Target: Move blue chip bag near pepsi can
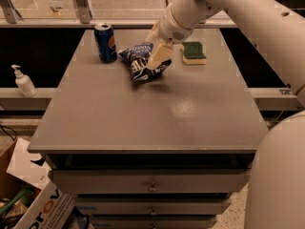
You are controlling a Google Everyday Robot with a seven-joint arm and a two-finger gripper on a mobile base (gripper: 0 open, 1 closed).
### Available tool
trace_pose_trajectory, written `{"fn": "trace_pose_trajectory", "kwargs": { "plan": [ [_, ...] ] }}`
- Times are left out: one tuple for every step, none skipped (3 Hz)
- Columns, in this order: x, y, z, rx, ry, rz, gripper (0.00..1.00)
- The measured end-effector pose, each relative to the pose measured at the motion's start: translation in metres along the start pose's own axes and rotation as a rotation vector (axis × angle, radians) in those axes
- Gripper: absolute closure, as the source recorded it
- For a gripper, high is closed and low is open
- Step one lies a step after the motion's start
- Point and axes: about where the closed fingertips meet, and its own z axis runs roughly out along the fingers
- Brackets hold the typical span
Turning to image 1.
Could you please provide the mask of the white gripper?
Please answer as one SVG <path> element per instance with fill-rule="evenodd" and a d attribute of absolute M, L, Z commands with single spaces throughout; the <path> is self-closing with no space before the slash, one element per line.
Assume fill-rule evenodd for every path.
<path fill-rule="evenodd" d="M 173 44 L 183 43 L 193 29 L 183 28 L 173 17 L 172 5 L 165 8 L 159 21 L 156 21 L 148 33 L 145 41 L 152 43 L 152 52 L 147 67 L 157 69 L 164 61 L 169 60 L 173 53 Z M 160 37 L 170 43 L 161 43 Z"/>

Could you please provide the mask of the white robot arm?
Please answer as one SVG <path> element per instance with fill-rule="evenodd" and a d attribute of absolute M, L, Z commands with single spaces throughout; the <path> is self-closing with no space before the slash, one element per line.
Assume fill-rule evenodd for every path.
<path fill-rule="evenodd" d="M 202 20 L 225 11 L 242 38 L 226 33 L 237 65 L 252 86 L 286 85 L 304 99 L 304 18 L 275 0 L 173 0 L 148 35 L 149 64 L 164 61 Z M 305 112 L 274 126 L 254 156 L 245 229 L 305 229 Z"/>

